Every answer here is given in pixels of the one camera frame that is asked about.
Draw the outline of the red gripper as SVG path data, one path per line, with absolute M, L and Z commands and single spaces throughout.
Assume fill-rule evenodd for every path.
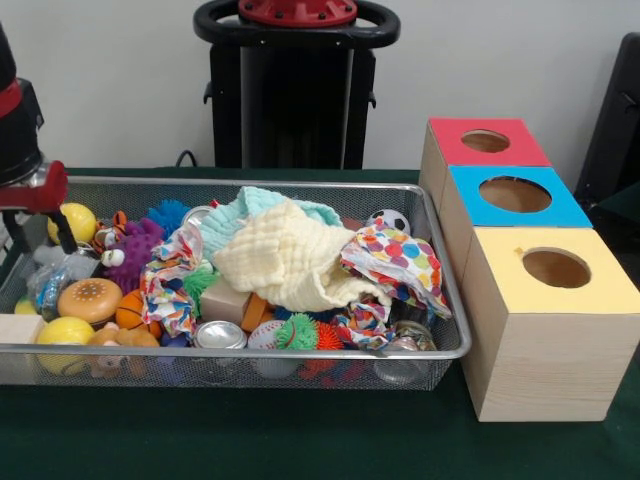
M 68 192 L 68 177 L 60 161 L 45 161 L 34 173 L 19 182 L 1 187 L 1 209 L 4 226 L 22 253 L 30 253 L 29 242 L 19 222 L 29 213 L 50 213 L 58 227 L 59 245 L 65 253 L 78 249 L 66 216 L 59 209 Z

